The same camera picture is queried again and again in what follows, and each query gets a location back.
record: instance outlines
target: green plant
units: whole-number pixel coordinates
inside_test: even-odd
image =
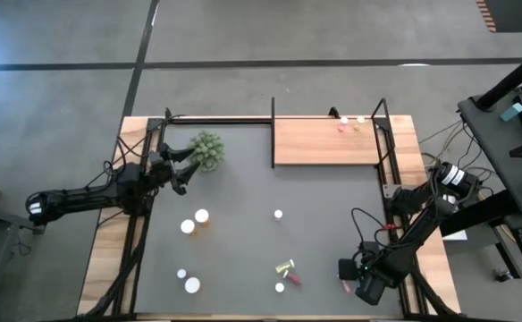
[[[201,131],[198,136],[192,138],[188,148],[196,150],[189,156],[189,161],[192,164],[201,162],[199,167],[201,171],[214,171],[223,162],[225,156],[219,135],[208,131]]]

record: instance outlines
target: wooden board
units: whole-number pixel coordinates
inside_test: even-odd
[[[337,120],[332,120],[330,117],[324,116],[277,116],[277,122],[283,119],[293,119],[294,117],[302,117],[306,119],[317,119],[319,122],[325,121],[324,126],[329,127],[330,121],[338,123]],[[191,119],[198,118],[196,116],[187,117]],[[253,116],[252,118],[269,119],[269,116]],[[122,124],[121,136],[128,145],[133,145],[144,136],[146,123],[148,117],[126,117]],[[391,116],[391,125],[394,133],[394,140],[396,143],[396,157],[398,167],[400,170],[400,178],[403,184],[415,185],[425,182],[425,169],[422,157],[420,155],[420,147],[417,143],[417,136],[414,130],[412,117],[409,115],[393,115]],[[376,154],[375,143],[370,148]],[[138,159],[129,155],[129,161],[137,161]],[[390,167],[386,166],[387,174],[390,174]],[[114,214],[114,209],[105,209],[102,212],[100,220]],[[108,221],[99,229],[95,237],[93,250],[88,264],[88,271],[84,281],[83,292],[80,297],[78,313],[86,313],[91,309],[100,297],[104,294],[107,288],[117,275],[120,267],[120,259],[122,256],[122,248],[124,244],[124,237],[126,228],[128,226],[128,219],[126,216],[117,216],[115,219]],[[420,270],[425,276],[428,283],[434,288],[436,293],[442,300],[457,312],[460,312],[458,297],[451,278],[450,266],[443,247],[442,234],[440,230],[436,230],[430,238],[425,242],[424,246],[417,253]],[[124,294],[123,311],[129,307],[130,293],[132,288],[131,277],[126,283],[126,293]],[[413,293],[413,286],[407,279],[408,296],[410,298],[412,308],[417,308],[415,304],[415,294]],[[184,319],[184,318],[199,318],[199,319],[259,319],[253,316],[167,316],[167,315],[139,315],[139,318],[145,319]],[[302,316],[302,317],[264,317],[265,319],[340,319],[351,317],[317,317],[317,316]],[[387,317],[352,317],[352,318],[387,318]]]
[[[335,119],[276,119],[276,165],[375,165],[378,163],[372,120],[349,119],[338,131]]]

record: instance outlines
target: gray table surface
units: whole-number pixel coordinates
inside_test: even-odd
[[[350,258],[359,238],[350,210],[361,207],[383,219],[372,166],[271,168],[270,130],[262,125],[168,126],[165,140],[184,148],[201,130],[225,143],[226,161],[197,173],[185,196],[162,189],[156,197],[138,286],[136,312],[161,314],[399,316],[399,296],[386,289],[377,306],[344,292],[339,258]],[[205,208],[211,225],[195,236],[181,232],[184,219]],[[280,209],[277,222],[273,212]],[[357,215],[365,239],[377,224]],[[292,258],[301,286],[274,267]],[[184,291],[176,271],[200,279],[196,294]],[[285,291],[277,293],[276,283]]]
[[[458,107],[469,129],[474,133],[522,212],[522,157],[509,156],[512,149],[522,146],[522,125],[517,117],[509,122],[500,118],[500,115],[513,105],[514,97],[515,94],[504,97],[491,113],[480,111],[469,99],[459,102]]]

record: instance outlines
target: concrete floor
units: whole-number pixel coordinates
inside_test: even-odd
[[[149,0],[0,0],[0,64],[134,62]],[[522,34],[487,31],[475,0],[161,0],[147,62],[249,59],[520,57]],[[513,65],[144,71],[134,115],[368,114],[386,97],[417,135],[458,120],[456,104]],[[78,187],[102,170],[118,132],[131,71],[0,72],[0,207],[24,216],[37,190]],[[437,153],[445,139],[422,144]],[[464,134],[444,152],[457,161]],[[476,149],[467,159],[476,154]],[[489,166],[484,157],[477,165]],[[496,191],[501,183],[489,185]],[[22,233],[30,255],[9,264],[0,321],[76,312],[96,212]],[[522,320],[522,281],[496,284],[495,249],[450,255],[464,313]]]

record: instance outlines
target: white sticker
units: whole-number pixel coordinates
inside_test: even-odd
[[[454,178],[454,180],[451,181],[451,183],[453,185],[458,185],[458,183],[463,179],[463,177],[464,177],[464,172],[461,170],[458,170],[458,174],[456,174],[456,177]]]
[[[455,165],[451,165],[451,170],[450,172],[448,173],[448,175],[446,175],[445,178],[443,178],[442,180],[442,184],[448,184],[450,183],[451,179],[454,178],[454,176],[456,176],[456,173],[458,172],[458,168],[455,166]]]

